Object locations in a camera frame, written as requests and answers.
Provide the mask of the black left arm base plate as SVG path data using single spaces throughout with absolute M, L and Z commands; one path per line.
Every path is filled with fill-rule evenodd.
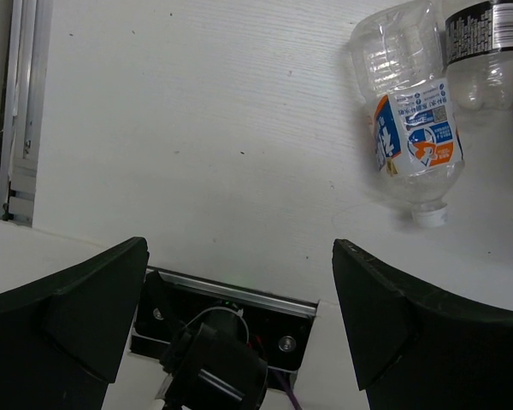
M 282 372 L 300 368 L 317 305 L 150 266 L 136 312 L 130 350 L 159 359 L 174 333 L 207 308 L 241 310 L 239 334 Z

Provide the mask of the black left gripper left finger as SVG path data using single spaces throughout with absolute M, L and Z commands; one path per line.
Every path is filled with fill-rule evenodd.
M 132 237 L 0 294 L 0 409 L 99 409 L 119 371 L 148 245 Z

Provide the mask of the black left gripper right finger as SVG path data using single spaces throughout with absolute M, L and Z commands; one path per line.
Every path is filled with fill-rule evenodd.
M 513 311 L 458 296 L 354 243 L 333 277 L 358 388 L 373 409 L 513 409 Z

